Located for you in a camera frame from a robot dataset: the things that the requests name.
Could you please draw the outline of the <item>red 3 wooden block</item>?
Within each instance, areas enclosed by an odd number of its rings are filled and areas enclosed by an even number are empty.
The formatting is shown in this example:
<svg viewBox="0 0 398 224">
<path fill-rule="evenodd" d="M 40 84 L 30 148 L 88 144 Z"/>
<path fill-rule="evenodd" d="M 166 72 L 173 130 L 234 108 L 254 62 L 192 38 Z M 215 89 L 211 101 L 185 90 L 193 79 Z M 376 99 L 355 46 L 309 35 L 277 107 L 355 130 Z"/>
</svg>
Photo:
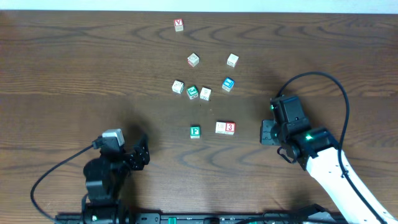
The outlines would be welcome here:
<svg viewBox="0 0 398 224">
<path fill-rule="evenodd" d="M 225 123 L 225 134 L 233 135 L 235 133 L 236 123 L 227 122 Z"/>
</svg>

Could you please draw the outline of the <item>plain yellowish wooden block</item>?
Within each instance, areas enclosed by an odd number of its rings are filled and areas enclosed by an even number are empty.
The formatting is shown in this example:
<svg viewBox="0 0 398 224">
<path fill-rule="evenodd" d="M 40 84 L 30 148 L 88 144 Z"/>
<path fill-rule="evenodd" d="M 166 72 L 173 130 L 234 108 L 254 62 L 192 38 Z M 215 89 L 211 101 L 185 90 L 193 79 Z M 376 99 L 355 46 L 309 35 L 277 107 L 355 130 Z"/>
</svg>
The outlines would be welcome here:
<svg viewBox="0 0 398 224">
<path fill-rule="evenodd" d="M 224 134 L 226 131 L 226 123 L 224 122 L 216 122 L 215 133 Z"/>
</svg>

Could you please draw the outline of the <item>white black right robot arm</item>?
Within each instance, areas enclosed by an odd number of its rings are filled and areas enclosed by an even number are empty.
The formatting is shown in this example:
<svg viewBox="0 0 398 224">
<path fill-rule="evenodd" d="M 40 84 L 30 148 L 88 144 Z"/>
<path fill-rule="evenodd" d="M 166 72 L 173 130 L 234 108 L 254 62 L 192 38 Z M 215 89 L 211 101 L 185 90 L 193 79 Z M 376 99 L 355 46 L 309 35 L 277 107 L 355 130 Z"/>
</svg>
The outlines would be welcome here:
<svg viewBox="0 0 398 224">
<path fill-rule="evenodd" d="M 297 128 L 295 123 L 263 120 L 260 143 L 286 150 L 282 157 L 298 163 L 327 192 L 348 223 L 397 223 L 355 173 L 326 128 Z"/>
</svg>

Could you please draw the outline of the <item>green F wooden block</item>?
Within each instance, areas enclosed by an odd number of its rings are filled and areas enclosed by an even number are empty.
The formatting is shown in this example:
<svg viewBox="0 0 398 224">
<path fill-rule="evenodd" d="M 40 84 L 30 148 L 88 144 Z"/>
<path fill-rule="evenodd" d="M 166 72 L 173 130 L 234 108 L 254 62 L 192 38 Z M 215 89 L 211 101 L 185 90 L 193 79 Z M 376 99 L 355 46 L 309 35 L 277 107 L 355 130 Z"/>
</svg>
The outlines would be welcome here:
<svg viewBox="0 0 398 224">
<path fill-rule="evenodd" d="M 190 138 L 191 139 L 199 139 L 201 135 L 201 130 L 199 126 L 191 126 L 190 127 Z"/>
</svg>

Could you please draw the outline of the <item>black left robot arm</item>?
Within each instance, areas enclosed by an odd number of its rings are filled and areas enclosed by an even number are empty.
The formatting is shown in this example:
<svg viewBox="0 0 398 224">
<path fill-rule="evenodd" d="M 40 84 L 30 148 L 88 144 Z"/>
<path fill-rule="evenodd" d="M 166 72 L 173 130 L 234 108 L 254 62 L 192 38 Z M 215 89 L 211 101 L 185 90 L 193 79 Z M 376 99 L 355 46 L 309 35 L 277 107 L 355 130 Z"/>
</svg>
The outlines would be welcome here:
<svg viewBox="0 0 398 224">
<path fill-rule="evenodd" d="M 84 206 L 80 222 L 134 223 L 136 218 L 123 205 L 119 193 L 131 173 L 142 170 L 150 161 L 147 135 L 142 135 L 131 152 L 124 150 L 116 136 L 100 136 L 93 141 L 93 147 L 100 156 L 83 169 L 90 202 Z"/>
</svg>

